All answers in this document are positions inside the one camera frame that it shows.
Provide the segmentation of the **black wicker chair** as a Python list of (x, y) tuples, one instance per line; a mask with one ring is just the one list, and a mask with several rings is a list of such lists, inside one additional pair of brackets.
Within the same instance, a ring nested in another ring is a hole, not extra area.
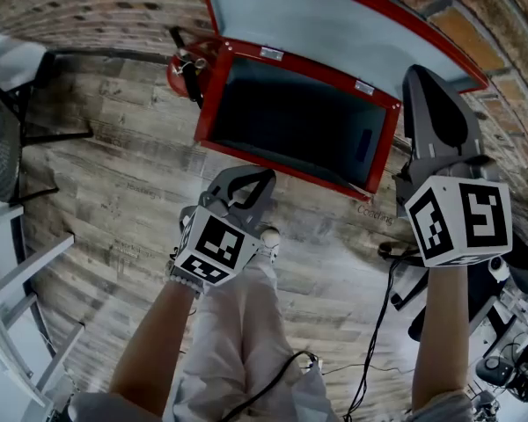
[(9, 91), (0, 87), (0, 201), (7, 204), (21, 204), (53, 193), (59, 188), (53, 187), (30, 193), (19, 194), (19, 175), (23, 148), (52, 142), (71, 141), (93, 137), (93, 131), (30, 136), (26, 132), (26, 115), (32, 90), (44, 86), (50, 78), (55, 55), (46, 52), (37, 68), (34, 79)]

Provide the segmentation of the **red fire extinguisher box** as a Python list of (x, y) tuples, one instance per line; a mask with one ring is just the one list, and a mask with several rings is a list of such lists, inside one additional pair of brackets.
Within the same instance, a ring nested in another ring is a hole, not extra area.
[(400, 101), (301, 56), (225, 40), (203, 95), (202, 146), (361, 201), (378, 190)]

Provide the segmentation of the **light trousers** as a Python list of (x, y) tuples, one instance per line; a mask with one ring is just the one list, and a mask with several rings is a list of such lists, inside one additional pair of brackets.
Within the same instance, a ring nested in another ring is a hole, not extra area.
[(274, 259), (260, 252), (237, 277), (205, 292), (172, 393), (175, 422), (218, 422), (264, 390), (292, 356)]

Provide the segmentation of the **white shoe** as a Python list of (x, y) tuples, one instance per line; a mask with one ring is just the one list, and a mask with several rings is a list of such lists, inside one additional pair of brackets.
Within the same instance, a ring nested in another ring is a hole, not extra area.
[(280, 250), (280, 232), (273, 227), (264, 229), (260, 235), (260, 240), (260, 253), (268, 257), (271, 263), (274, 263)]

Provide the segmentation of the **red fire extinguisher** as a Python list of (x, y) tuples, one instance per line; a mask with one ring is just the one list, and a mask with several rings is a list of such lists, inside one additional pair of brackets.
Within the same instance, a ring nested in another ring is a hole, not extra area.
[(187, 44), (181, 35), (186, 31), (179, 26), (169, 29), (176, 53), (166, 69), (167, 82), (175, 93), (189, 98), (202, 109), (204, 94), (209, 88), (223, 42), (217, 37), (209, 36)]

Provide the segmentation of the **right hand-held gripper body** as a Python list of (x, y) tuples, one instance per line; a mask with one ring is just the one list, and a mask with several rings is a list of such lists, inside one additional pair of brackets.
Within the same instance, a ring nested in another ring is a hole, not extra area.
[(413, 183), (395, 177), (398, 213), (411, 223), (426, 267), (469, 266), (508, 253), (513, 244), (510, 189), (486, 155), (448, 164)]

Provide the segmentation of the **light grey shirt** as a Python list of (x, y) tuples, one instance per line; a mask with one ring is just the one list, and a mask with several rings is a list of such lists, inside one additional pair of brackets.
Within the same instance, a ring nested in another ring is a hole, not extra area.
[[(158, 418), (114, 393), (79, 393), (72, 398), (72, 422), (218, 422), (229, 406), (244, 401), (245, 370), (242, 363), (228, 365), (221, 357), (205, 364), (197, 357), (184, 359), (180, 381), (168, 404), (172, 415)], [(326, 397), (318, 372), (302, 374), (292, 384), (281, 381), (260, 404), (230, 422), (341, 422)], [(432, 398), (406, 422), (474, 422), (469, 397), (460, 391)]]

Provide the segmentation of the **person's right forearm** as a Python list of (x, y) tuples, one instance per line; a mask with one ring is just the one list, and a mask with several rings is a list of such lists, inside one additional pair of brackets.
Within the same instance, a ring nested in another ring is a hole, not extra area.
[(467, 268), (430, 269), (412, 386), (414, 411), (419, 411), (436, 397), (465, 388), (469, 337)]

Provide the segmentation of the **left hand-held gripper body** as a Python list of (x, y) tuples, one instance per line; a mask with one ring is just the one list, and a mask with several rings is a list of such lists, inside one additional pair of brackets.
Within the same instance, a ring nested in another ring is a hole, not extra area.
[(194, 287), (220, 286), (240, 274), (260, 248), (238, 219), (198, 204), (181, 216), (182, 237), (172, 262), (172, 277)]

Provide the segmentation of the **white desk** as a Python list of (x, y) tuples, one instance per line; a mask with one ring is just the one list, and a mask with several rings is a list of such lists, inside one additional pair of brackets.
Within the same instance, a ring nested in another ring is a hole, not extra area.
[(64, 361), (84, 333), (71, 321), (53, 346), (40, 313), (40, 297), (26, 289), (30, 279), (74, 243), (65, 232), (35, 253), (26, 253), (21, 230), (24, 209), (0, 202), (0, 422), (48, 422), (76, 389)]

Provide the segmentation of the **black office chair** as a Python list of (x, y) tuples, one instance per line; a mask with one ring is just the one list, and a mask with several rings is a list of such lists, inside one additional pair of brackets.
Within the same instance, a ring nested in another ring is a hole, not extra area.
[[(470, 265), (468, 271), (468, 311), (470, 321), (470, 332), (473, 333), (483, 319), (487, 318), (495, 330), (496, 338), (493, 344), (483, 354), (483, 358), (488, 358), (496, 349), (497, 345), (513, 327), (516, 316), (512, 316), (507, 323), (504, 323), (494, 308), (503, 290), (506, 279), (497, 281), (492, 272), (499, 269), (489, 268), (491, 265), (498, 265), (499, 259), (503, 266), (508, 267), (507, 279), (511, 277), (520, 291), (528, 294), (528, 243), (527, 236), (522, 229), (513, 225), (512, 250), (500, 257), (487, 260), (482, 263)], [(397, 259), (397, 255), (392, 255), (392, 248), (397, 247), (397, 243), (383, 243), (378, 248), (378, 255), (386, 260)], [(418, 249), (411, 250), (412, 256), (404, 259), (400, 266), (412, 266), (424, 271), (421, 279), (414, 285), (413, 289), (403, 298), (399, 294), (392, 292), (391, 304), (400, 311), (404, 309), (417, 295), (419, 295), (428, 285), (429, 271), (423, 266), (422, 258)], [(420, 341), (422, 326), (424, 322), (425, 310), (414, 319), (408, 329), (408, 335), (412, 340)]]

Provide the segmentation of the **person's left forearm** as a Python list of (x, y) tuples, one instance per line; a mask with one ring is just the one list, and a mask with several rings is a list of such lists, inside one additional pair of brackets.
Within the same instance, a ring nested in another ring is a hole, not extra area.
[(196, 292), (168, 281), (128, 342), (109, 391), (161, 417)]

